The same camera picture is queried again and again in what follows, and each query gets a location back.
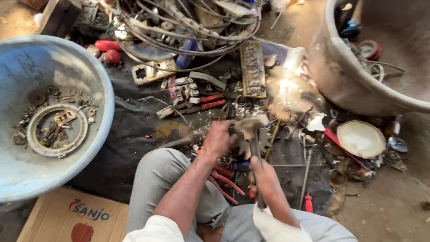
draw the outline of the person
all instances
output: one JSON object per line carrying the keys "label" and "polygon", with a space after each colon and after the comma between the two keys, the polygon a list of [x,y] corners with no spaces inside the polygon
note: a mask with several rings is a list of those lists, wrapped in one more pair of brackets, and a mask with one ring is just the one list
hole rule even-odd
{"label": "person", "polygon": [[207,179],[234,137],[229,122],[213,126],[193,163],[175,149],[156,149],[139,162],[123,242],[356,242],[336,221],[291,209],[275,170],[251,158],[256,189],[267,207],[231,207]]}

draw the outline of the grey trousers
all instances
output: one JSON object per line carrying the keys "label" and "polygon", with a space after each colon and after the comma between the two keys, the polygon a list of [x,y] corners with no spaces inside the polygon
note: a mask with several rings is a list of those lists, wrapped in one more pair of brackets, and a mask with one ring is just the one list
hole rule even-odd
{"label": "grey trousers", "polygon": [[[127,232],[142,229],[158,202],[190,167],[190,160],[175,149],[156,149],[139,162],[130,199]],[[264,241],[252,219],[253,204],[231,207],[216,187],[206,181],[195,219],[185,241],[202,242],[198,223],[209,228],[225,225],[222,242]],[[300,225],[314,242],[356,242],[341,224],[327,217],[293,209]]]}

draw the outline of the dirt floor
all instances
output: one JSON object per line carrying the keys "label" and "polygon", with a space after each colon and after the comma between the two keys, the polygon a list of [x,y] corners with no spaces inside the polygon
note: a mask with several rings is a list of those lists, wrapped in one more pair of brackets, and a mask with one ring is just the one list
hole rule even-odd
{"label": "dirt floor", "polygon": [[[0,40],[34,34],[37,26],[33,16],[38,13],[16,0],[0,0]],[[276,16],[263,16],[258,37],[291,47],[308,47],[323,19],[325,0],[306,0],[303,6],[291,6],[270,30]],[[349,182],[347,193],[360,197],[347,197],[338,215],[338,221],[349,229],[359,241],[375,242],[424,242],[430,238],[430,211],[421,210],[421,201],[430,201],[430,115],[409,113],[405,115],[401,138],[409,144],[405,155],[408,171],[401,173],[383,167],[367,188],[361,183]],[[17,210],[28,214],[29,211]],[[0,210],[0,237],[14,241],[11,234],[19,229],[9,221],[10,213]]]}

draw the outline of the blue spray can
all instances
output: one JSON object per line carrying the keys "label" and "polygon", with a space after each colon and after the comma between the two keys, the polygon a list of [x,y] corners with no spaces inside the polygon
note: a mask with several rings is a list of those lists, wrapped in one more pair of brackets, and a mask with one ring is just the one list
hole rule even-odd
{"label": "blue spray can", "polygon": [[[186,40],[184,45],[181,46],[180,50],[191,50],[195,51],[197,49],[197,42],[194,40]],[[193,56],[187,56],[187,55],[179,55],[176,59],[176,66],[180,69],[187,69],[190,65],[191,59]]]}

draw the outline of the hammer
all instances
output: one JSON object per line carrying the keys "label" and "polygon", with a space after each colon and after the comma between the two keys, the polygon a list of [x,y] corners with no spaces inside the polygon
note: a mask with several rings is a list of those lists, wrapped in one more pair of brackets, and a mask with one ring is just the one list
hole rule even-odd
{"label": "hammer", "polygon": [[[258,132],[260,128],[267,126],[269,124],[269,119],[266,115],[257,115],[252,118],[245,118],[235,123],[235,128],[237,132],[242,132],[246,140],[249,141],[249,147],[251,150],[251,155],[258,158],[258,163],[262,165],[260,147],[258,142]],[[260,193],[257,193],[258,208],[266,208],[266,204]]]}

